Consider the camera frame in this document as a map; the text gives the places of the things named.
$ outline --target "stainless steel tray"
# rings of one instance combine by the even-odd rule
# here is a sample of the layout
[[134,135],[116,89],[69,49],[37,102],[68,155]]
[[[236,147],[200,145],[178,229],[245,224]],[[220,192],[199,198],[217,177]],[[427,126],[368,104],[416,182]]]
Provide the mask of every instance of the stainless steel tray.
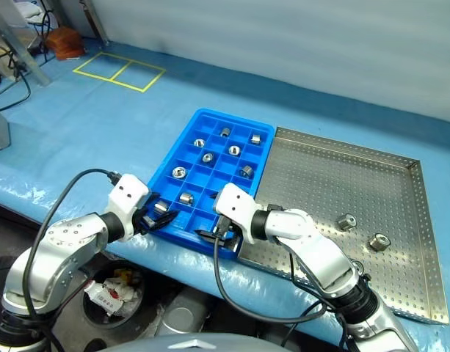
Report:
[[[323,235],[362,262],[396,314],[449,323],[418,160],[278,128],[256,200],[309,213]],[[345,213],[358,222],[348,232],[335,224]],[[376,232],[391,239],[384,252],[368,246]],[[244,244],[239,258],[289,277],[288,253],[267,241]]]

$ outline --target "blue plastic tray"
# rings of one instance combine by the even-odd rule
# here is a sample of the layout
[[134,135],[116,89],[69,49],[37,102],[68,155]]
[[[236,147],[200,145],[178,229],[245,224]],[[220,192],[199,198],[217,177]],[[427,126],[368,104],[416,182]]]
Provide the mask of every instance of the blue plastic tray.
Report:
[[[229,137],[219,136],[224,127],[231,129]],[[259,145],[250,142],[253,134],[261,136]],[[218,215],[213,211],[214,200],[210,196],[232,182],[254,197],[274,135],[274,128],[270,125],[208,109],[198,110],[148,184],[161,194],[170,210],[180,211],[171,224],[155,234],[199,252],[213,254],[213,244],[194,232],[212,231],[217,223]],[[203,139],[205,146],[194,146],[196,139]],[[239,156],[228,153],[231,145],[241,148]],[[214,154],[211,163],[202,162],[205,153]],[[254,170],[250,179],[239,175],[245,165]],[[186,177],[181,180],[172,177],[177,166],[187,170]],[[193,195],[193,204],[185,205],[178,201],[183,192]],[[236,252],[220,247],[219,255],[233,258]]]

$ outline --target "blue tablecloth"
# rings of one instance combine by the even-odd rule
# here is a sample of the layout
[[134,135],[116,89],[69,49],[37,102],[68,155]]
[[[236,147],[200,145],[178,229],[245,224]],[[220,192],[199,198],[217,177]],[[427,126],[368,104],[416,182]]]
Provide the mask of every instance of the blue tablecloth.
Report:
[[[1,204],[41,221],[69,179],[90,167],[132,173],[147,182],[189,118],[203,107],[406,155],[422,163],[450,316],[449,123],[125,45],[109,51],[167,72],[141,93],[73,73],[86,58],[44,65],[53,83],[36,87],[29,77],[30,99],[4,113],[12,144],[0,151]],[[95,53],[92,47],[90,55]],[[19,83],[0,96],[0,106],[23,94]],[[110,188],[104,176],[86,177],[58,217],[102,211]],[[109,250],[218,295],[210,257],[154,235],[114,243]],[[295,316],[312,301],[290,282],[240,263],[223,261],[222,276],[232,297],[260,313]],[[421,351],[450,351],[450,326],[402,323]],[[332,343],[341,333],[331,315],[299,329]]]

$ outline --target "metal nut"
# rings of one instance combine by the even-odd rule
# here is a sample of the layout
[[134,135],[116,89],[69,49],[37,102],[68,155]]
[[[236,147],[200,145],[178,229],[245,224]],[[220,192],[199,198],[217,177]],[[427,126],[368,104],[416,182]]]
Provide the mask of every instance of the metal nut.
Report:
[[241,148],[237,145],[232,145],[230,149],[228,149],[228,152],[230,153],[230,155],[238,156],[241,153]]
[[245,178],[251,178],[254,174],[254,170],[251,166],[246,165],[241,170],[239,170],[239,174]]
[[261,143],[261,136],[258,134],[253,134],[251,137],[251,143],[253,144],[260,144]]
[[179,202],[184,204],[192,204],[194,202],[194,196],[184,192],[179,197]]
[[337,225],[342,231],[347,231],[357,226],[357,220],[352,214],[347,213],[337,218]]
[[169,209],[169,205],[164,200],[158,201],[153,207],[153,211],[158,215],[163,215],[167,209]]
[[194,140],[194,146],[202,148],[203,146],[205,146],[205,141],[201,138],[197,138],[196,140]]
[[228,127],[224,127],[222,131],[219,133],[220,137],[229,137],[231,130]]
[[203,154],[202,161],[203,161],[204,163],[209,163],[209,162],[211,162],[212,160],[213,160],[213,154],[212,154],[212,153],[206,153],[206,154]]
[[369,245],[375,251],[382,252],[391,245],[391,240],[382,233],[375,233],[374,236],[370,238]]
[[174,168],[172,175],[174,178],[184,178],[187,175],[187,170],[185,168],[183,168],[182,166],[178,166],[176,168]]

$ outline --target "yellow tape square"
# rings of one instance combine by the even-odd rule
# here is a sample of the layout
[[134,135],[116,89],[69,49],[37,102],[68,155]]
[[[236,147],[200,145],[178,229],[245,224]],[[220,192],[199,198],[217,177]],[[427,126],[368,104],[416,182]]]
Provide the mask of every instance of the yellow tape square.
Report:
[[[95,75],[95,74],[92,74],[92,73],[84,72],[83,70],[81,70],[84,66],[88,65],[89,63],[91,63],[92,61],[94,61],[95,59],[97,59],[98,57],[103,56],[103,55],[104,55],[104,56],[114,57],[114,58],[116,58],[116,59],[125,60],[126,63],[124,64],[124,66],[122,66],[122,68],[120,68],[116,73],[114,73],[114,74],[113,74],[112,76],[110,76],[110,77],[99,76],[99,75]],[[134,85],[131,85],[131,84],[127,84],[127,83],[124,83],[124,82],[116,81],[115,79],[116,79],[123,71],[125,71],[126,68],[127,68],[130,64],[132,64],[132,63],[135,63],[135,64],[137,64],[137,65],[146,66],[146,67],[152,68],[152,69],[154,69],[154,70],[157,70],[157,71],[158,71],[158,74],[157,74],[153,79],[151,79],[144,87],[137,87],[137,86],[134,86]],[[98,52],[95,56],[93,56],[91,59],[87,60],[86,62],[82,63],[82,64],[79,65],[77,68],[75,68],[75,69],[73,70],[73,72],[74,72],[74,73],[78,73],[79,75],[83,75],[83,76],[88,76],[88,77],[91,77],[91,78],[100,79],[100,80],[102,80],[102,81],[110,82],[110,83],[117,84],[117,85],[122,86],[122,87],[130,88],[130,89],[136,90],[136,91],[138,91],[138,92],[144,93],[144,92],[146,92],[148,89],[150,89],[151,86],[152,86],[153,84],[155,84],[156,81],[158,81],[158,80],[161,78],[161,76],[164,75],[164,73],[166,72],[166,70],[165,70],[164,68],[162,68],[162,67],[159,67],[159,66],[147,64],[146,62],[141,62],[141,61],[129,59],[128,57],[118,56],[118,55],[114,55],[114,54],[110,54],[110,53],[104,53],[103,51],[100,51],[100,52]]]

